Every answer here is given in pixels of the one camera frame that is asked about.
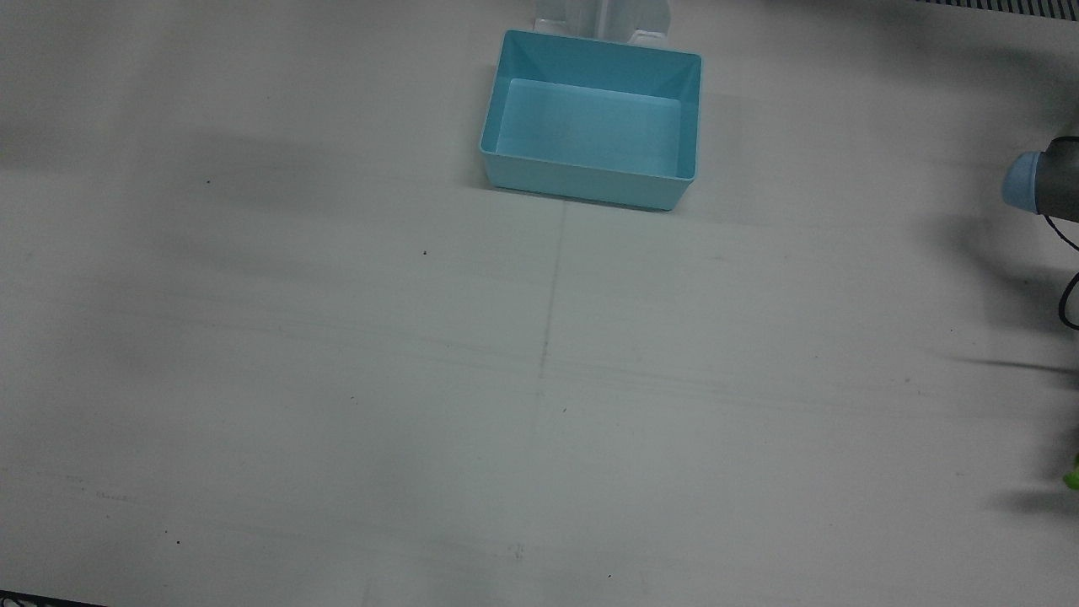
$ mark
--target white table surface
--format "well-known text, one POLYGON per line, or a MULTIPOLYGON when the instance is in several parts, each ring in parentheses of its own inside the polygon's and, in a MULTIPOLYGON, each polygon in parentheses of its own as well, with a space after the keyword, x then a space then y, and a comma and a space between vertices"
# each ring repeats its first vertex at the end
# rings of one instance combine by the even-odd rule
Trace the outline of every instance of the white table surface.
POLYGON ((0 588, 1074 605, 1079 26, 677 9, 659 213, 487 183, 528 1, 0 4, 0 588))

